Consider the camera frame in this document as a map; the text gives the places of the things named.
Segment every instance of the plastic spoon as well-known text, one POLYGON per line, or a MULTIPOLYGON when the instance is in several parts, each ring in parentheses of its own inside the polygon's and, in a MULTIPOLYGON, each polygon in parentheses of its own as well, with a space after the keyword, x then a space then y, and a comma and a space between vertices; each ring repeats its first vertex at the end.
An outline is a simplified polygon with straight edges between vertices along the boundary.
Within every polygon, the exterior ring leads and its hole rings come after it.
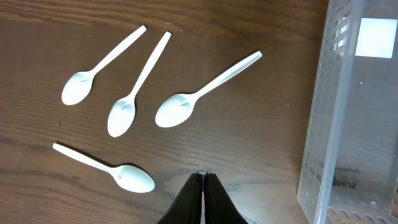
POLYGON ((113 105, 108 116, 108 133, 112 137, 118 137, 130 128, 136 115, 135 101, 138 90, 155 66, 156 61, 159 59, 171 35, 172 34, 170 32, 166 32, 160 42, 156 45, 155 50, 152 52, 147 63, 142 69, 142 72, 137 79, 137 83, 131 93, 128 94, 128 96, 121 98, 113 105))
POLYGON ((156 124, 162 128, 169 128, 181 124, 191 116, 193 107, 201 96, 228 81, 239 72, 242 72, 245 68, 261 58, 261 56, 261 52, 257 51, 256 53, 246 57, 196 93, 176 94, 170 97, 157 111, 155 117, 156 124))
POLYGON ((58 152, 71 157, 72 159, 76 159, 77 161, 111 174, 116 183, 124 190, 135 193, 146 193, 155 188, 155 182, 150 175, 137 167, 130 165, 109 167, 90 157, 76 152, 73 149, 61 146, 57 143, 54 143, 52 147, 58 152))
POLYGON ((128 37, 126 37, 118 46, 116 46, 95 68, 87 72, 78 72, 72 75, 62 90, 62 102, 66 105, 75 105, 82 101, 91 90, 95 75, 103 69, 108 63, 115 59, 119 54, 126 50, 134 41, 138 39, 145 31, 145 26, 141 26, 128 37))

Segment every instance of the plastic bin wall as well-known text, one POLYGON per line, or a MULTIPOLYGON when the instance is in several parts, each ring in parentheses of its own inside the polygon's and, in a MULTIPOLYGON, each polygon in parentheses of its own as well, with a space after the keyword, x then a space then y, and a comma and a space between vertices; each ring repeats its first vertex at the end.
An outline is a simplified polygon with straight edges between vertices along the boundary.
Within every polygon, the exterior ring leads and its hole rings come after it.
POLYGON ((310 223, 398 223, 398 40, 356 56, 363 18, 397 20, 398 1, 329 2, 297 191, 310 223))

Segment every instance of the wood grain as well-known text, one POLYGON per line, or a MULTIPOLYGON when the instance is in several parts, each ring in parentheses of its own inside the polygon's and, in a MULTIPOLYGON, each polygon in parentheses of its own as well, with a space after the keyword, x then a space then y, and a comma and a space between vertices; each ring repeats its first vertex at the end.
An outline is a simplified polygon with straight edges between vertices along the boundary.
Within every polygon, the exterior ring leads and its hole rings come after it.
POLYGON ((327 1, 0 1, 0 223, 156 223, 187 177, 214 172, 249 223, 306 223, 295 197, 327 1), (90 95, 60 94, 135 28, 148 31, 96 77, 90 95), (106 120, 150 53, 173 36, 137 96, 133 125, 106 120), (159 106, 196 91, 245 56, 261 58, 201 98, 174 128, 159 106), (154 178, 148 194, 52 149, 55 141, 154 178))

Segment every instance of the transparent plastic bin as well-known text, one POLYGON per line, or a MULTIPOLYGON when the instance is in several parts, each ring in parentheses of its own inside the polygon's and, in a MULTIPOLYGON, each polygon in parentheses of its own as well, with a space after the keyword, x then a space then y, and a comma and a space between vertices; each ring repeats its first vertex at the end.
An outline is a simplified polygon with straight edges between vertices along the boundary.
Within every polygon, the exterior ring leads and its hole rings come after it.
POLYGON ((398 223, 398 40, 369 19, 396 26, 398 0, 329 2, 297 191, 310 223, 398 223))

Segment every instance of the spoon bowl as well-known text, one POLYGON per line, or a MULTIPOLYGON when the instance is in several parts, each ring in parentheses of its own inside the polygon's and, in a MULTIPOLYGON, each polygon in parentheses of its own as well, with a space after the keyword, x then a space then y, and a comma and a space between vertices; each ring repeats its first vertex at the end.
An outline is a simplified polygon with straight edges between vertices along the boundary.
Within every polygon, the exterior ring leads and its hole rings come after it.
POLYGON ((136 116, 134 102, 126 98, 118 100, 112 107, 108 116, 108 133, 112 137, 119 137, 131 126, 136 116))
POLYGON ((82 101, 91 90, 94 76, 90 72, 78 72, 72 75, 62 90, 62 102, 75 105, 82 101))
POLYGON ((155 182, 150 175, 134 166, 115 167, 112 176, 121 188, 131 192, 146 193, 155 188, 155 182))
POLYGON ((166 100, 156 113, 155 122, 161 128, 181 124, 193 111, 196 100, 189 94, 177 94, 166 100))

